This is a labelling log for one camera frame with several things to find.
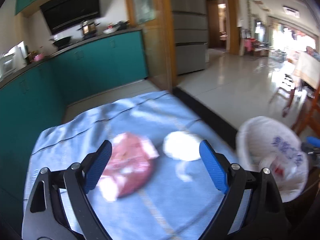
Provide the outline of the white bag-lined trash bin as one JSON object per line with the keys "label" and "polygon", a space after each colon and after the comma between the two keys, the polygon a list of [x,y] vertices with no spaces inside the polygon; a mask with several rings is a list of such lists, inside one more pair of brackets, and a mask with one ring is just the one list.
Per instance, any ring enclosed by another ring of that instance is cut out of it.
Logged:
{"label": "white bag-lined trash bin", "polygon": [[257,116],[245,121],[236,134],[236,154],[240,166],[248,171],[260,172],[260,161],[276,154],[293,161],[297,166],[298,183],[293,188],[279,189],[281,200],[290,202],[304,190],[309,176],[309,161],[301,150],[301,140],[283,123]]}

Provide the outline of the pink crumpled plastic wrapper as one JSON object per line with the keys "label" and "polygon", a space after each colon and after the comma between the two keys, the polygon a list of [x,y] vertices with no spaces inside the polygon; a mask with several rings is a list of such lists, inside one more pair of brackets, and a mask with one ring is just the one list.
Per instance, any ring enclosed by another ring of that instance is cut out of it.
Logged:
{"label": "pink crumpled plastic wrapper", "polygon": [[159,153],[146,137],[121,133],[112,140],[112,155],[97,186],[111,203],[143,187],[155,168]]}

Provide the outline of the white plastic bag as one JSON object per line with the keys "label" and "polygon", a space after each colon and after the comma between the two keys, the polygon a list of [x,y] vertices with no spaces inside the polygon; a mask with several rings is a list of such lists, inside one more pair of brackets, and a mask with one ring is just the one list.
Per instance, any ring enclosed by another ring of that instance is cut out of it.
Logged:
{"label": "white plastic bag", "polygon": [[259,168],[268,168],[274,177],[279,189],[293,188],[298,183],[296,164],[276,154],[271,154],[263,158],[259,163]]}

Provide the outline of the wooden stool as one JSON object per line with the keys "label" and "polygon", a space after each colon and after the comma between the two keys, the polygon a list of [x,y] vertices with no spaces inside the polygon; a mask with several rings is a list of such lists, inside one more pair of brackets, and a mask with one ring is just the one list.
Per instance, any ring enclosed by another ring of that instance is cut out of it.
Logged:
{"label": "wooden stool", "polygon": [[271,103],[276,96],[281,96],[282,98],[287,100],[287,107],[290,107],[291,103],[293,102],[295,91],[296,83],[293,77],[289,74],[285,74],[280,83],[280,86],[276,89],[275,93],[270,98],[269,103]]}

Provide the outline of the black wok pan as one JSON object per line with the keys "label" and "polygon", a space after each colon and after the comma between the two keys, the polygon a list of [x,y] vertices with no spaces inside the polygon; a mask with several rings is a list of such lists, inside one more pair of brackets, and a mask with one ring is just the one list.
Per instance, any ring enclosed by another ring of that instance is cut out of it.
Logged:
{"label": "black wok pan", "polygon": [[70,44],[71,39],[71,36],[66,36],[57,40],[55,40],[54,38],[50,38],[49,40],[52,41],[53,46],[55,46],[56,48],[61,48]]}

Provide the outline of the ceiling air conditioner vent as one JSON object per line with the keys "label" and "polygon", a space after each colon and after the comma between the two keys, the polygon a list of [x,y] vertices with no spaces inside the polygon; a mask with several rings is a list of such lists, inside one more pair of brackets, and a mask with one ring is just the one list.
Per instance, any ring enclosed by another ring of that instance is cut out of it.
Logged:
{"label": "ceiling air conditioner vent", "polygon": [[290,8],[290,7],[287,7],[287,6],[283,6],[283,10],[284,10],[286,15],[289,15],[289,16],[294,17],[294,18],[300,18],[300,13],[296,9],[293,9],[293,8]]}

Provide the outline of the white crumpled tissue ball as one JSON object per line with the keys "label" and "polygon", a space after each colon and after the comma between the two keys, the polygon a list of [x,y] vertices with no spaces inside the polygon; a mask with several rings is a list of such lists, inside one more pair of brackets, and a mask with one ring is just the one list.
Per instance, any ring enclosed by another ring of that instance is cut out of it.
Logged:
{"label": "white crumpled tissue ball", "polygon": [[203,139],[196,134],[176,131],[169,133],[163,141],[163,153],[174,160],[195,161],[200,157]]}

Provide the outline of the brown wooden dining chair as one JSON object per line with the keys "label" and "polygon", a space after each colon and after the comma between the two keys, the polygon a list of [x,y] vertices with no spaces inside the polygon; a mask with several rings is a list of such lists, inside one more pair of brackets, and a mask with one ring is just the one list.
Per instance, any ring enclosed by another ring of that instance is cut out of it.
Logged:
{"label": "brown wooden dining chair", "polygon": [[291,129],[300,136],[307,127],[310,127],[315,135],[319,136],[319,84],[313,88],[306,81],[302,80],[300,83],[300,86],[306,90],[306,96]]}

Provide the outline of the stainless steel stock pot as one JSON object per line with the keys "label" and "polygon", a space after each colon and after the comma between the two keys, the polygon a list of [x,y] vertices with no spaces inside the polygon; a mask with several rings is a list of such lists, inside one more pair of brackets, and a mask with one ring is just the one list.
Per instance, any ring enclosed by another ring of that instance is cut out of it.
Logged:
{"label": "stainless steel stock pot", "polygon": [[85,36],[92,36],[97,33],[97,26],[100,23],[95,23],[94,21],[84,21],[80,24],[79,31],[82,32],[82,35]]}

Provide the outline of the light blue checked tablecloth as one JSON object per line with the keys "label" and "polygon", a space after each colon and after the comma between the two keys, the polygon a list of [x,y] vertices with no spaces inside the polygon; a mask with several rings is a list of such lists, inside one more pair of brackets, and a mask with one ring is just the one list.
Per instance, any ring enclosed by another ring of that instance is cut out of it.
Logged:
{"label": "light blue checked tablecloth", "polygon": [[64,170],[112,143],[112,158],[88,200],[113,239],[198,239],[223,193],[199,155],[202,140],[237,162],[234,151],[168,92],[120,99],[44,130],[32,150],[27,201],[39,171]]}

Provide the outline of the silver grey refrigerator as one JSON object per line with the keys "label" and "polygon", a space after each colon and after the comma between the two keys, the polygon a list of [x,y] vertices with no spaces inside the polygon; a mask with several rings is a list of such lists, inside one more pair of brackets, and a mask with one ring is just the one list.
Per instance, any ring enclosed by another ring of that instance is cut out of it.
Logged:
{"label": "silver grey refrigerator", "polygon": [[205,0],[171,0],[178,75],[203,70],[208,48]]}

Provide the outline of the wooden sliding door frame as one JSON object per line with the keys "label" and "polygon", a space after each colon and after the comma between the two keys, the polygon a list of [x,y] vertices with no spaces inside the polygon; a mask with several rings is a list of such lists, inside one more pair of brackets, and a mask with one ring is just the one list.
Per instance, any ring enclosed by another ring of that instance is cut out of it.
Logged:
{"label": "wooden sliding door frame", "polygon": [[153,17],[148,20],[138,17],[142,9],[138,0],[126,0],[129,22],[142,30],[148,79],[158,88],[172,91],[176,86],[177,73],[171,2],[146,0],[146,5],[153,11]]}

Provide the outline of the black range hood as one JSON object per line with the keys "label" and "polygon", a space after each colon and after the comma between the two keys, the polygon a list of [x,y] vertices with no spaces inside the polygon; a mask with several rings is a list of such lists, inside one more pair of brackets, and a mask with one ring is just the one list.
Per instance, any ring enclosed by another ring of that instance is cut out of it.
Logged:
{"label": "black range hood", "polygon": [[99,0],[50,0],[40,9],[52,35],[101,16]]}

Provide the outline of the white bowl on counter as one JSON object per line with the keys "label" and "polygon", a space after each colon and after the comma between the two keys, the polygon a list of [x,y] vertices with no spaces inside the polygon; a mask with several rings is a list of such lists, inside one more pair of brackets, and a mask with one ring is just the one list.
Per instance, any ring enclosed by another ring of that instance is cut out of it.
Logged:
{"label": "white bowl on counter", "polygon": [[112,27],[112,28],[107,28],[107,29],[105,29],[105,30],[103,30],[103,33],[104,34],[111,34],[111,33],[115,33],[116,31],[117,31],[117,27]]}

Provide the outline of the small black pot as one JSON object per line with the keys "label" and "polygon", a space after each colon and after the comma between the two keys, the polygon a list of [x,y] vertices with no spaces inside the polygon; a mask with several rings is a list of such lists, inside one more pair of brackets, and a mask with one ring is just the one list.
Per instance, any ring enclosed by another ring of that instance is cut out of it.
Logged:
{"label": "small black pot", "polygon": [[116,31],[120,31],[120,30],[126,30],[129,26],[129,21],[119,21],[116,24],[113,25],[113,28]]}

